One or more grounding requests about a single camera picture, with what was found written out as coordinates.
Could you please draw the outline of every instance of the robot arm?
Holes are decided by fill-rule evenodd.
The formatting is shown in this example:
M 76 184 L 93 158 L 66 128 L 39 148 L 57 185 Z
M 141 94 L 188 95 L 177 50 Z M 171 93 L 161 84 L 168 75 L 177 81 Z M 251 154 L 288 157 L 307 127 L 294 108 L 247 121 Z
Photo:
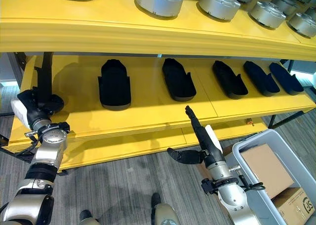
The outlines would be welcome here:
M 211 127 L 202 127 L 189 106 L 186 107 L 186 114 L 191 120 L 202 151 L 176 151 L 168 148 L 169 155 L 174 160 L 185 164 L 200 164 L 204 161 L 212 177 L 211 181 L 209 179 L 202 181 L 201 186 L 204 192 L 218 195 L 220 202 L 229 212 L 235 225 L 260 225 L 258 218 L 248 206 L 245 192 L 249 189 L 265 189 L 264 186 L 262 183 L 249 185 L 241 175 L 240 168 L 229 169 L 221 149 L 218 148 L 220 145 Z M 239 172 L 239 178 L 244 186 L 238 185 L 238 179 L 233 177 L 232 171 Z
M 51 196 L 54 180 L 66 148 L 69 126 L 66 123 L 52 124 L 45 119 L 37 122 L 41 146 L 21 182 L 14 199 L 8 204 L 3 221 L 17 224 L 46 225 L 50 223 L 54 199 Z
M 32 146 L 18 154 L 32 150 L 38 142 L 40 147 L 14 199 L 4 209 L 1 225 L 47 225 L 51 220 L 54 180 L 70 131 L 66 122 L 52 123 L 49 118 L 64 106 L 60 97 L 51 94 L 51 61 L 52 53 L 44 53 L 42 68 L 36 68 L 41 76 L 38 88 L 26 90 L 11 101 L 15 115 L 32 130 L 25 133 Z

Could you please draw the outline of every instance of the gray carpet floor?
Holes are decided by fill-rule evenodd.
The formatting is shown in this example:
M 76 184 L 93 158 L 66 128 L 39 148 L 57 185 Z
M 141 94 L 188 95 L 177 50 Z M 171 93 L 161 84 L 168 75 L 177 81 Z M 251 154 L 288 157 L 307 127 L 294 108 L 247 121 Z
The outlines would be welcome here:
M 276 122 L 291 115 L 280 114 Z M 270 117 L 263 118 L 266 123 Z M 9 137 L 12 117 L 0 117 L 0 133 Z M 316 177 L 316 111 L 279 127 Z M 241 139 L 225 140 L 222 147 Z M 0 204 L 10 200 L 29 164 L 0 152 Z M 165 152 L 68 170 L 57 176 L 53 196 L 52 225 L 75 225 L 79 213 L 89 209 L 103 225 L 150 225 L 150 200 L 159 192 L 178 213 L 184 225 L 231 225 L 215 196 L 200 188 L 203 178 L 193 165 L 174 162 Z

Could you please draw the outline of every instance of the cardboard box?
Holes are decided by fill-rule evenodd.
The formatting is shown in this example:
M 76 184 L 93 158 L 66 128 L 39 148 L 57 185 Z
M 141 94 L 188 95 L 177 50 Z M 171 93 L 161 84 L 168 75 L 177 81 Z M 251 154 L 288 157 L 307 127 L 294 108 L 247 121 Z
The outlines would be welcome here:
M 241 153 L 258 181 L 263 182 L 270 199 L 290 187 L 294 182 L 277 156 L 267 144 Z
M 288 188 L 273 200 L 287 225 L 304 225 L 315 211 L 302 188 Z

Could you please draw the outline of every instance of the yellow shelf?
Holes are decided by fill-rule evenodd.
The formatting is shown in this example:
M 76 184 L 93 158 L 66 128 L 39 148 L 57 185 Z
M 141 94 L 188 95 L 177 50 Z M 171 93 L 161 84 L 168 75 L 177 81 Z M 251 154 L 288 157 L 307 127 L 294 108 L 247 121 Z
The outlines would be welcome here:
M 285 22 L 276 30 L 261 27 L 245 11 L 250 6 L 231 22 L 218 22 L 200 12 L 197 1 L 184 0 L 178 17 L 163 20 L 140 11 L 134 0 L 1 0 L 0 51 L 316 60 L 316 38 L 297 37 Z
M 212 127 L 220 140 L 249 135 L 267 129 L 260 118 L 254 118 L 253 122 L 254 126 L 246 125 L 244 120 L 237 120 L 213 124 Z M 60 170 L 165 151 L 168 147 L 177 149 L 197 144 L 198 140 L 191 127 L 68 142 Z M 24 148 L 5 147 L 13 152 L 19 152 Z
M 243 64 L 245 60 L 225 59 L 221 61 L 229 65 L 236 75 L 241 74 L 241 78 L 248 89 L 248 94 L 244 98 L 238 100 L 228 98 L 224 94 L 213 73 L 212 66 L 215 60 L 192 60 L 194 69 L 217 113 L 217 121 L 236 118 L 244 119 L 299 110 L 308 111 L 316 107 L 315 103 L 305 92 L 295 96 L 287 94 L 274 76 L 273 78 L 279 85 L 280 92 L 272 97 L 265 97 L 258 92 L 244 71 Z M 270 73 L 269 65 L 271 64 L 271 61 L 253 62 L 259 65 L 265 73 Z
M 162 58 L 115 57 L 126 66 L 131 82 L 132 102 L 124 111 L 103 108 L 99 100 L 97 77 L 101 67 L 114 57 L 54 56 L 52 66 L 53 93 L 60 96 L 65 106 L 51 119 L 70 124 L 71 140 L 95 139 L 126 134 L 146 133 L 188 126 L 185 114 L 187 104 L 200 119 L 217 116 L 189 59 L 181 59 L 187 72 L 192 73 L 197 94 L 188 102 L 176 102 L 169 96 L 165 86 Z M 41 66 L 42 56 L 32 57 L 27 63 L 21 91 L 37 84 L 34 66 Z M 28 144 L 23 135 L 26 128 L 14 119 L 10 143 Z
M 131 106 L 114 112 L 104 109 L 99 102 L 97 77 L 102 65 L 111 58 L 119 59 L 127 68 L 131 79 Z M 262 96 L 243 72 L 244 60 L 223 60 L 235 73 L 241 73 L 249 94 L 239 100 L 226 97 L 211 71 L 214 60 L 178 58 L 187 72 L 191 72 L 197 95 L 188 102 L 171 99 L 162 76 L 163 58 L 106 57 L 106 56 L 54 56 L 52 67 L 53 93 L 63 98 L 65 106 L 53 115 L 53 122 L 67 121 L 71 133 L 69 142 L 85 142 L 124 135 L 149 133 L 189 127 L 185 106 L 195 111 L 203 124 L 227 122 L 262 115 L 290 111 L 308 111 L 314 102 L 302 93 L 296 96 L 283 90 L 273 97 Z M 41 56 L 29 59 L 21 91 L 36 86 Z M 270 62 L 257 62 L 265 71 Z M 21 149 L 29 145 L 24 137 L 28 130 L 15 117 L 9 146 Z

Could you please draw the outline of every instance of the gray plastic bin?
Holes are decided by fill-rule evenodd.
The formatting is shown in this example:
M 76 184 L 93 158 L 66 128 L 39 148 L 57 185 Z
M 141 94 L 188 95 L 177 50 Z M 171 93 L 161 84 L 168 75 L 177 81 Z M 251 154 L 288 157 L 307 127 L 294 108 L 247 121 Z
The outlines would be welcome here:
M 252 184 L 258 183 L 259 181 L 252 173 L 247 163 L 243 160 L 240 151 L 245 151 L 246 149 L 265 143 L 270 146 L 271 150 L 275 153 L 289 175 L 292 177 L 294 184 L 291 187 L 302 187 L 307 196 L 310 198 L 313 206 L 316 206 L 316 181 L 289 145 L 287 145 L 287 143 L 275 130 L 265 130 L 247 138 L 244 141 L 234 144 L 233 152 L 225 157 L 228 166 L 233 167 L 239 164 L 243 170 L 246 180 Z M 250 208 L 260 219 L 262 225 L 286 225 L 278 210 L 267 196 L 265 190 L 248 191 L 247 200 Z M 310 217 L 306 224 L 316 224 L 315 213 Z

